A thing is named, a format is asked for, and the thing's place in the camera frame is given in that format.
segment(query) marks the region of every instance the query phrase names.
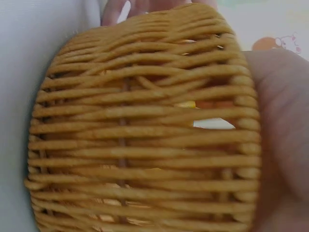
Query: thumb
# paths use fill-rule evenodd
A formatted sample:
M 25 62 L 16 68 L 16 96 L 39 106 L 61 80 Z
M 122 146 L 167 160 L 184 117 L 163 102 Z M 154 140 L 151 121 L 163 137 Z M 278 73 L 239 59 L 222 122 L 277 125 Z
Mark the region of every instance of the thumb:
M 309 62 L 287 50 L 245 52 L 264 138 L 295 194 L 309 201 Z

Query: light gray surface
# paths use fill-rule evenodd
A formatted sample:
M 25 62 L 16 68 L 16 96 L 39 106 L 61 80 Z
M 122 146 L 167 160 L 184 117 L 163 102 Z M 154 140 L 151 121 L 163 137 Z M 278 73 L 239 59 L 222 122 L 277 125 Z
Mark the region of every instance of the light gray surface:
M 27 191 L 34 94 L 57 50 L 99 26 L 98 0 L 0 0 L 0 231 L 35 232 Z

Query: orange cartoon drawing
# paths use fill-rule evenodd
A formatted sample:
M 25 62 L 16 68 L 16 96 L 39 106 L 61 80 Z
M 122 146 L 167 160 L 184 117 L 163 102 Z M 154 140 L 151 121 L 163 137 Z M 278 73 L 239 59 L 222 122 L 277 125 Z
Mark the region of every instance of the orange cartoon drawing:
M 256 41 L 252 50 L 269 50 L 272 48 L 284 48 L 286 50 L 290 50 L 297 54 L 301 53 L 301 48 L 297 43 L 297 34 L 296 32 L 293 35 L 287 35 L 283 37 L 264 37 Z

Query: hand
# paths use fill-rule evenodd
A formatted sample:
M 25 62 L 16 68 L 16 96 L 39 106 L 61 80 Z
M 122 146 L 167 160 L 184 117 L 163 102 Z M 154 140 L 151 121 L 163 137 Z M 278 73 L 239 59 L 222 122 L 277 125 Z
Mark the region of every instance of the hand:
M 245 55 L 259 94 L 264 139 L 253 232 L 309 231 L 309 62 L 281 49 Z
M 102 25 L 114 25 L 120 16 L 126 0 L 109 0 L 104 8 Z M 129 0 L 131 9 L 128 17 L 141 15 L 146 12 L 169 10 L 186 3 L 204 3 L 217 8 L 215 0 Z

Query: basket weave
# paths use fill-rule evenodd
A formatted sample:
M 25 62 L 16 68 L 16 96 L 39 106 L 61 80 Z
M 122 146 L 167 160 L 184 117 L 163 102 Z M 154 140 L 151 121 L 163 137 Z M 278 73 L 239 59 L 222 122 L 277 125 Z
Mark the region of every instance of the basket weave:
M 187 101 L 207 107 L 179 105 Z M 211 7 L 77 35 L 48 69 L 32 117 L 25 184 L 41 232 L 249 230 L 256 92 L 232 29 Z M 191 126 L 210 118 L 235 129 Z

